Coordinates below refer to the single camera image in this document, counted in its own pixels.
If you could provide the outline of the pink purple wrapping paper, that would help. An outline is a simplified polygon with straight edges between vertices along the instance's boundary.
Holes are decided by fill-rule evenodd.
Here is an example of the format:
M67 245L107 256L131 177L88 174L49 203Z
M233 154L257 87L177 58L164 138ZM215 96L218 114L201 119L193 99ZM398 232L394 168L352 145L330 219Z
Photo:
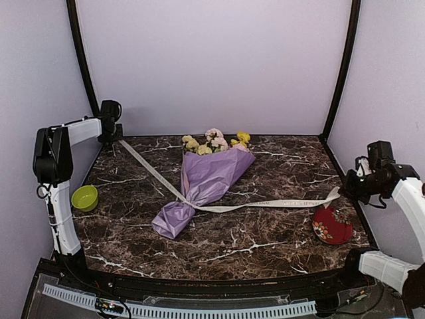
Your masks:
M250 152L229 149L197 155L187 152L181 167L181 193L188 201L172 201L163 206L152 221L161 236L174 239L191 221L197 206L221 199L255 161Z

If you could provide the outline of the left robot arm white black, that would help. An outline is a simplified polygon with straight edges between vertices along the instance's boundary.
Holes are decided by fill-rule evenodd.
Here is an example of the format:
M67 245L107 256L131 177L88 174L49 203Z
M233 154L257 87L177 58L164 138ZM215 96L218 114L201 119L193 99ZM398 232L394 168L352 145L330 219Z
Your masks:
M101 143L116 140L122 135L122 125L118 124L121 115L119 102L104 100L96 116L37 131L33 155L33 172L39 183L36 195L46 203L54 249L64 256L74 256L81 250L70 203L72 147L91 139Z

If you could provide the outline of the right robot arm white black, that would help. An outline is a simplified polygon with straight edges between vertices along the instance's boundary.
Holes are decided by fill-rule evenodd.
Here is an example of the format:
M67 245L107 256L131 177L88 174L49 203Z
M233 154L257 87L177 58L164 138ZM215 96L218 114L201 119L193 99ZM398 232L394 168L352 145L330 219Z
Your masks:
M411 165L396 163L390 142L370 143L367 152L367 156L356 158L355 169L345 175L339 194L379 209L386 209L386 199L393 200L410 223L424 254L424 182ZM365 275L395 289L412 308L423 303L423 263L414 265L378 250L365 251L339 273L339 283L353 288Z

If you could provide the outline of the yellow fuzzy poppy stem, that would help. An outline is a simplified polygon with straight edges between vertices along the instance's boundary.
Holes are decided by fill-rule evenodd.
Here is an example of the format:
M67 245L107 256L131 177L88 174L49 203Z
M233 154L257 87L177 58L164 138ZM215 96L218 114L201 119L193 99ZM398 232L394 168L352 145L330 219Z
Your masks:
M236 139L231 139L230 143L234 148L247 149L250 139L250 134L240 131L236 134Z

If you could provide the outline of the pink rose flower stem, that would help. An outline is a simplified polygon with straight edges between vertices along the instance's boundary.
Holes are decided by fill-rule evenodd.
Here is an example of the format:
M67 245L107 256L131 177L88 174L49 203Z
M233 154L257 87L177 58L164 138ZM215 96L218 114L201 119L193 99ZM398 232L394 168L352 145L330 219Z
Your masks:
M206 145L212 149L213 154L219 152L225 152L230 149L242 150L243 152L248 152L249 148L234 148L230 142L227 142L224 134L216 129L211 128L205 132L205 138L207 139Z

